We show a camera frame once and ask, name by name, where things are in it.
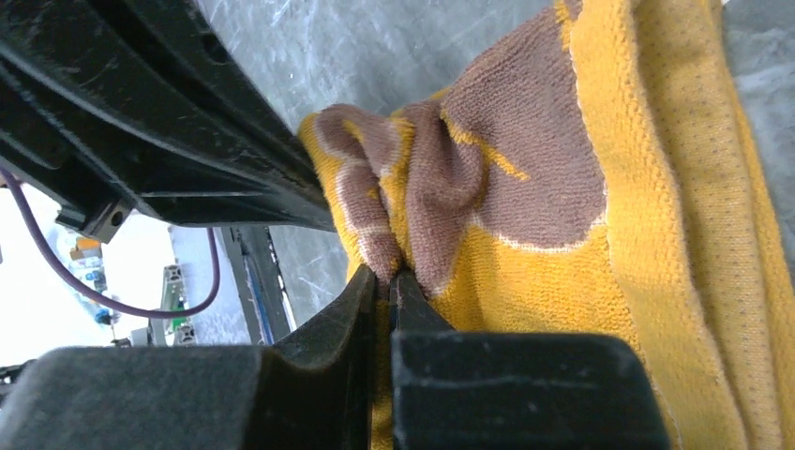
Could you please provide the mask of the brown yellow bear towel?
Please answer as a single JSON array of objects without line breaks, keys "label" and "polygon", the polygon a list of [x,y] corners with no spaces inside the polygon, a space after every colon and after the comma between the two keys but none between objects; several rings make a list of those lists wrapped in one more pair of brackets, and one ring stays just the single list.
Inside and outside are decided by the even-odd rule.
[{"label": "brown yellow bear towel", "polygon": [[794,445],[794,292],[719,1],[558,1],[448,88],[298,135],[351,267],[466,330],[596,332],[677,449]]}]

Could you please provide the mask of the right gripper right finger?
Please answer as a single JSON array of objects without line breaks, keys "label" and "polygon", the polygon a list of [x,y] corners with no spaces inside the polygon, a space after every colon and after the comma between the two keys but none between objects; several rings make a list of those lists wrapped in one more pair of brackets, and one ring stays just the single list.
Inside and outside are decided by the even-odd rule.
[{"label": "right gripper right finger", "polygon": [[397,449],[668,449],[643,366],[598,334],[461,332],[414,274],[389,293]]}]

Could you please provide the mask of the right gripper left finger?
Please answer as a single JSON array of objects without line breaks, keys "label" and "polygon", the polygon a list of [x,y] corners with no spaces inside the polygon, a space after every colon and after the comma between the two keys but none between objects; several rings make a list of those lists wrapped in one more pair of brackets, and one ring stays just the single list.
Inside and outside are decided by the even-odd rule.
[{"label": "right gripper left finger", "polygon": [[367,449],[373,272],[274,345],[62,348],[23,372],[5,449]]}]

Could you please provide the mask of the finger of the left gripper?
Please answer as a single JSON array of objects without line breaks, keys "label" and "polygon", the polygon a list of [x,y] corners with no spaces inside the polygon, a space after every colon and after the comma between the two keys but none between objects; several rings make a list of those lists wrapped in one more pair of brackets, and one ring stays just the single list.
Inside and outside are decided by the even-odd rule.
[{"label": "finger of the left gripper", "polygon": [[331,230],[308,153],[191,1],[5,1],[1,165],[109,242],[186,227]]}]

